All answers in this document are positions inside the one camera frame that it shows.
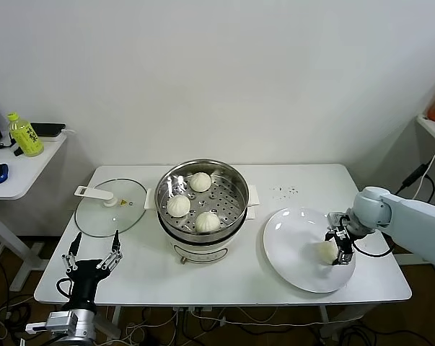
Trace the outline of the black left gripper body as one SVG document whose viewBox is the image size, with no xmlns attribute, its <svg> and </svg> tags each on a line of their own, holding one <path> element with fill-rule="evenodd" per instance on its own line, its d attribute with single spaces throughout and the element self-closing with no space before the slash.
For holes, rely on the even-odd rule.
<svg viewBox="0 0 435 346">
<path fill-rule="evenodd" d="M 77 269 L 68 273 L 73 288 L 67 308 L 95 308 L 97 286 L 101 280 L 110 275 L 110 270 L 98 267 L 102 260 L 86 259 L 76 262 Z"/>
</svg>

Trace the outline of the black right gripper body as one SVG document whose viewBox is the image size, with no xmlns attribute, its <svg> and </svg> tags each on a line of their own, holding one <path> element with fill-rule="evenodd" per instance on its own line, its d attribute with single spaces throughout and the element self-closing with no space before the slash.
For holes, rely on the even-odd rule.
<svg viewBox="0 0 435 346">
<path fill-rule="evenodd" d="M 335 242 L 339 250 L 341 250 L 344 254 L 353 254 L 352 241 L 349 233 L 344 227 L 338 227 L 335 230 Z"/>
</svg>

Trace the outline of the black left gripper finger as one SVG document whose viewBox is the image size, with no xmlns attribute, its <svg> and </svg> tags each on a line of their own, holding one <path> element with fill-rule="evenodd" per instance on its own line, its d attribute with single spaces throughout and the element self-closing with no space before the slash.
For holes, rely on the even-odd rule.
<svg viewBox="0 0 435 346">
<path fill-rule="evenodd" d="M 98 270 L 114 270 L 123 258 L 120 250 L 119 230 L 115 232 L 109 254 L 96 266 Z"/>
<path fill-rule="evenodd" d="M 82 232 L 79 232 L 76 238 L 70 244 L 68 252 L 61 256 L 66 268 L 66 272 L 72 272 L 77 270 L 76 256 L 79 250 L 79 245 L 81 240 L 82 240 Z"/>
</svg>

